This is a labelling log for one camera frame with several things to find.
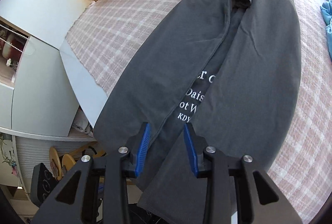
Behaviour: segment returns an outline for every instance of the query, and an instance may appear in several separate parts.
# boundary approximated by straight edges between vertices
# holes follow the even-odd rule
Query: cabinet door
[[[0,127],[12,128],[12,101],[14,88],[0,83]]]
[[[31,36],[16,73],[12,129],[68,136],[78,106],[59,50]]]

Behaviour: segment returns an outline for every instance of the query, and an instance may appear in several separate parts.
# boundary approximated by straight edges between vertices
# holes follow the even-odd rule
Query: blue object
[[[135,168],[135,175],[137,177],[140,175],[140,173],[143,171],[144,168],[145,157],[150,143],[150,130],[151,130],[150,124],[147,123],[141,144],[137,152],[137,163]]]
[[[320,7],[323,19],[326,23],[327,47],[332,61],[332,0],[326,1]]]
[[[189,157],[189,163],[191,171],[194,173],[195,177],[198,176],[198,163],[197,163],[197,153],[193,144],[193,141],[191,139],[190,131],[188,129],[188,126],[185,124],[184,131],[184,140],[187,148],[187,153]]]

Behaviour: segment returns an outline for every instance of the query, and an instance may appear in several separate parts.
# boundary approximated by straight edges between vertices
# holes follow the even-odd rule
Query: white panel
[[[91,0],[0,0],[0,16],[56,47]]]
[[[13,142],[12,141],[4,141],[5,144],[3,146],[3,150],[6,153],[7,157],[10,158],[10,151],[13,155]],[[0,184],[2,185],[10,185],[10,186],[20,186],[19,179],[12,174],[12,167],[9,166],[6,162],[3,162],[4,159],[2,155],[0,155]]]
[[[76,98],[94,127],[107,101],[107,95],[78,60],[66,40],[60,47],[60,54]]]
[[[12,128],[12,102],[14,88],[0,83],[0,126]]]
[[[34,166],[39,163],[44,163],[51,171],[49,166],[49,148],[54,146],[59,155],[69,153],[75,149],[87,144],[87,142],[60,142],[60,141],[46,141],[29,138],[16,137],[16,157],[18,159],[21,176],[24,180],[27,191],[30,192],[31,177],[34,171]],[[93,146],[97,151],[100,146]],[[87,154],[93,154],[90,149],[86,150]]]
[[[12,129],[68,136],[78,109],[59,50],[30,37],[16,74]]]

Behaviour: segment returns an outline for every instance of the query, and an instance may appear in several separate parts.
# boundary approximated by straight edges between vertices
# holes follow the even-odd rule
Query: dark gray garment
[[[293,0],[182,0],[137,51],[99,116],[94,135],[107,152],[124,145],[143,121],[152,126],[151,148],[160,133],[167,137],[161,131],[165,122],[223,46],[236,7],[247,9],[191,122],[225,154],[250,154],[270,167],[290,126],[300,83]],[[147,161],[138,180],[145,189],[139,204],[170,223],[201,223],[206,183],[190,173],[181,136],[168,150],[161,166]]]

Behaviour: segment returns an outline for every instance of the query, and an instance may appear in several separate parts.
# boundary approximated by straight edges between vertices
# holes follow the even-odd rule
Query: bed
[[[69,30],[60,53],[92,125],[130,59],[179,1],[98,0]],[[332,64],[319,9],[324,1],[294,0],[301,28],[301,84],[288,135],[268,172],[304,224],[332,191]]]

